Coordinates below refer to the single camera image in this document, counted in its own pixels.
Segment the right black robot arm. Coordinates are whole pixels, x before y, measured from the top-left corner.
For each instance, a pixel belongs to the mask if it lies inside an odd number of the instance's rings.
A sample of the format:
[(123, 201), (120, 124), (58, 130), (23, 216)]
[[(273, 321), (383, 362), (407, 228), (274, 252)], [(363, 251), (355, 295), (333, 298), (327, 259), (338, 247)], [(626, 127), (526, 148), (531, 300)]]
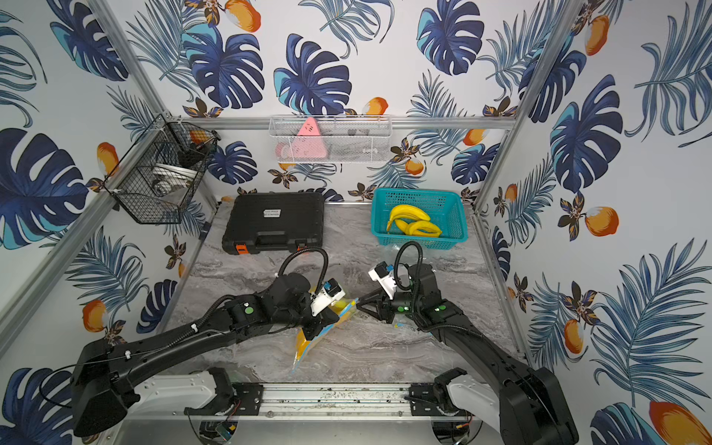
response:
[(359, 311), (391, 323), (403, 315), (418, 331), (457, 352), (474, 370), (454, 368), (430, 384), (413, 384), (406, 400), (413, 416), (456, 419), (472, 415), (505, 444), (576, 444), (580, 435), (559, 381), (533, 369), (483, 334), (464, 311), (443, 297), (432, 267), (418, 260), (399, 278), (400, 263), (378, 263), (370, 278), (378, 290), (360, 298)]

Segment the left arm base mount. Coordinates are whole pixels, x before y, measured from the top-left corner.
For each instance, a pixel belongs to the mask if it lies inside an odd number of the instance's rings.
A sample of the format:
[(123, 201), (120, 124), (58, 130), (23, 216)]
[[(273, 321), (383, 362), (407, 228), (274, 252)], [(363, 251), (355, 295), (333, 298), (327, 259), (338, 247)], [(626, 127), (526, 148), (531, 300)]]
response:
[(209, 368), (215, 395), (200, 407), (185, 407), (185, 415), (257, 416), (261, 410), (264, 387), (258, 383), (233, 383), (223, 368)]

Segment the single yellow banana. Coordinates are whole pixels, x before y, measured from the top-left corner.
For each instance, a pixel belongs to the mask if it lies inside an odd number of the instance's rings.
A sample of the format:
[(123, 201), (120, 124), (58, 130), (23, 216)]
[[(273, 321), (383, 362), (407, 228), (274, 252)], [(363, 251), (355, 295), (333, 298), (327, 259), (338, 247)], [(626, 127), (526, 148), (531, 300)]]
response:
[(440, 237), (442, 230), (439, 226), (428, 221), (411, 222), (405, 226), (404, 233), (411, 237)]

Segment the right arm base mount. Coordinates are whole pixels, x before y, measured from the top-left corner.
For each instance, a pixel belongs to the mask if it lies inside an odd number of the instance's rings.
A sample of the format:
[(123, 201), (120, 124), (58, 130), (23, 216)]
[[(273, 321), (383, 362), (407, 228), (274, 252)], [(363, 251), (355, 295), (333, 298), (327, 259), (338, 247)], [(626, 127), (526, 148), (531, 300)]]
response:
[(412, 416), (465, 416), (467, 411), (457, 408), (448, 393), (448, 385), (459, 376), (465, 376), (462, 368), (454, 368), (437, 376), (431, 383), (413, 384), (404, 397), (410, 404)]

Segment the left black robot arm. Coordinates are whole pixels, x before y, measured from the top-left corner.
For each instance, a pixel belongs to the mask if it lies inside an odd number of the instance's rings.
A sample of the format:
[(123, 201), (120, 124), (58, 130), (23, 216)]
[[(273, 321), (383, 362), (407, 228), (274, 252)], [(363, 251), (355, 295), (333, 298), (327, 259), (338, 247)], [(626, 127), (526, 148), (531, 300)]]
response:
[(312, 339), (339, 317), (316, 306), (324, 287), (329, 257), (323, 259), (315, 285), (287, 265), (300, 256), (287, 257), (267, 289), (243, 295), (224, 295), (195, 321), (148, 339), (111, 345), (105, 340), (86, 344), (72, 373), (72, 429), (83, 438), (119, 424), (139, 402), (140, 384), (171, 367), (212, 350), (237, 345), (254, 337), (300, 329)]

